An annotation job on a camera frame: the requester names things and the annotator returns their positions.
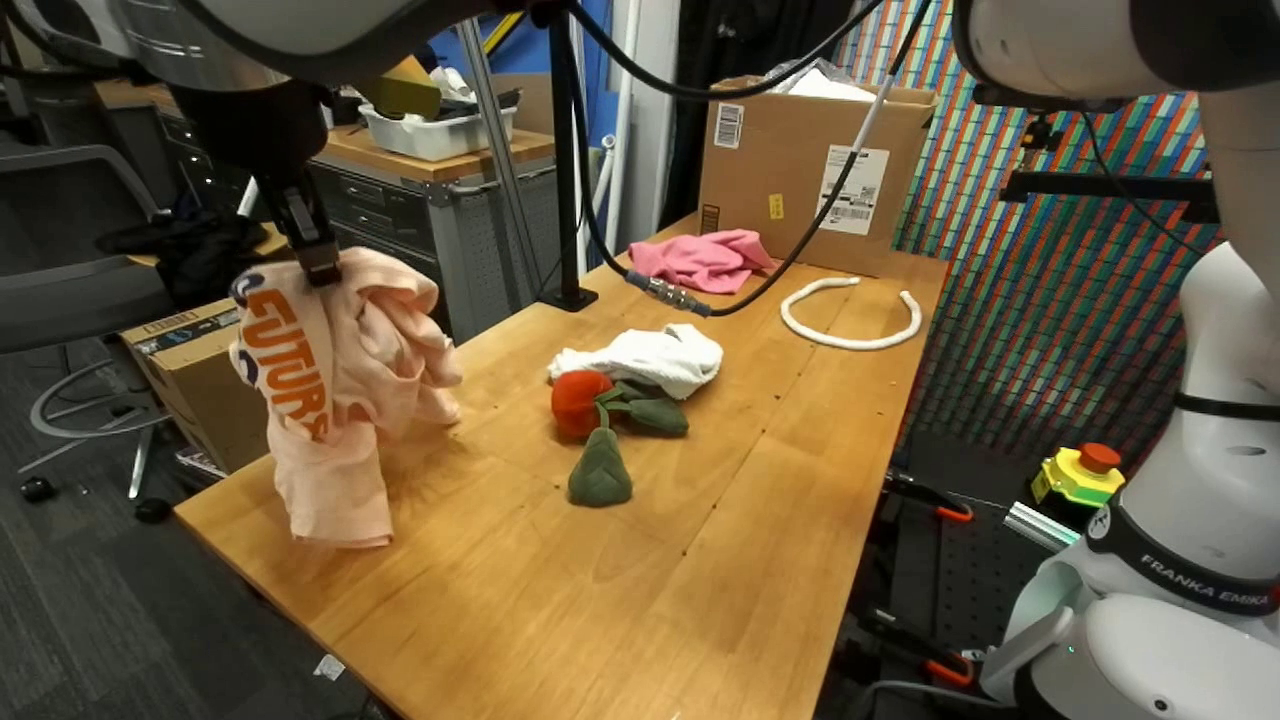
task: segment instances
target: green object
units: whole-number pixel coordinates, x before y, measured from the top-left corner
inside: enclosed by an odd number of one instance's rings
[[[620,380],[601,396],[601,405],[607,422],[617,422],[628,431],[687,435],[683,408],[650,385]]]
[[[607,508],[622,499],[630,499],[630,474],[617,447],[607,411],[601,408],[601,427],[588,435],[588,447],[568,477],[568,506]]]

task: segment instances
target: white rope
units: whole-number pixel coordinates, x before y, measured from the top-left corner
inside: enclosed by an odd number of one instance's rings
[[[912,341],[912,335],[919,333],[924,314],[919,314],[919,306],[915,306],[912,292],[894,292],[894,297],[908,306],[912,319],[908,319],[899,333],[886,333],[886,335],[829,335],[829,333],[815,333],[815,328],[807,328],[807,324],[795,319],[793,307],[795,307],[799,301],[807,301],[807,297],[815,297],[815,292],[829,292],[829,288],[855,288],[855,286],[864,286],[864,282],[860,282],[860,277],[812,282],[812,286],[805,286],[799,292],[793,292],[793,297],[780,306],[780,315],[782,315],[782,324],[788,324],[795,335],[805,335],[805,341],[812,341],[812,346],[829,346],[829,347],[847,347],[847,351],[894,347],[894,346],[904,346],[904,341]]]

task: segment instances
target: gray carpet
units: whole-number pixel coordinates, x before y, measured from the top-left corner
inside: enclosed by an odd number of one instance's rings
[[[54,377],[58,351],[0,356],[0,720],[363,717],[363,689],[317,679],[325,651],[178,526],[133,519],[128,442],[54,459],[47,506],[16,498],[16,470],[53,447],[24,418]],[[159,465],[153,498],[178,499],[175,481]]]

